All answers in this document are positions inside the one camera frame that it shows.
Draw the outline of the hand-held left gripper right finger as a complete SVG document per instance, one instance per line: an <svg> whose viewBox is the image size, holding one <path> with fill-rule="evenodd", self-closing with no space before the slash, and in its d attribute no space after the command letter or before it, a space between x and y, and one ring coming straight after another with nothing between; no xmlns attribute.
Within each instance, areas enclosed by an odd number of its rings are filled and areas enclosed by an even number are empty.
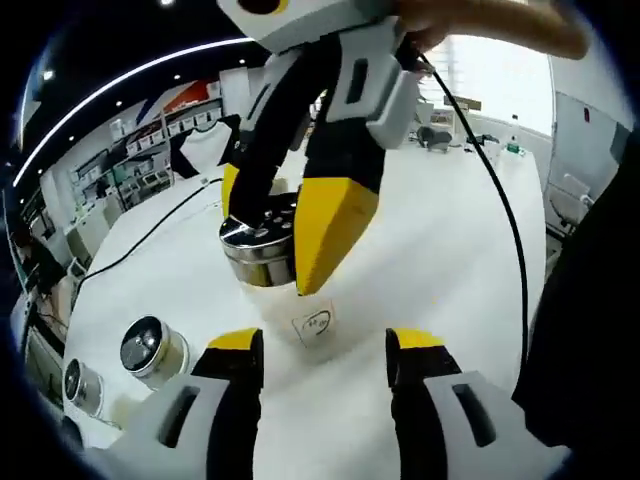
<svg viewBox="0 0 640 480"><path fill-rule="evenodd" d="M524 411L431 333L385 334L391 416L403 479L554 479L570 456L526 427Z"/></svg>

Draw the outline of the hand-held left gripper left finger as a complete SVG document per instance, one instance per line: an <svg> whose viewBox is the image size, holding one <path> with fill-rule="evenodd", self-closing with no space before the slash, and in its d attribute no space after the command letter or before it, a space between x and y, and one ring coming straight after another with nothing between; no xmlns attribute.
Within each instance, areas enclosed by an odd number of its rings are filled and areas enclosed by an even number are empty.
<svg viewBox="0 0 640 480"><path fill-rule="evenodd" d="M253 478L263 384L261 329L213 339L190 373L142 402L107 450L109 478Z"/></svg>

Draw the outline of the person's right hand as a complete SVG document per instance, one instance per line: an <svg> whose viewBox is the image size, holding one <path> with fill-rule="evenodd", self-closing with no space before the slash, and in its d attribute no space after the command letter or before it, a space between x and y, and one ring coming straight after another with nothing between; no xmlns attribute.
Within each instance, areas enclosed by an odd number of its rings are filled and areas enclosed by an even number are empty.
<svg viewBox="0 0 640 480"><path fill-rule="evenodd" d="M394 13L421 51L450 35L504 41L572 60L589 49L576 15L558 1L409 0L396 1Z"/></svg>

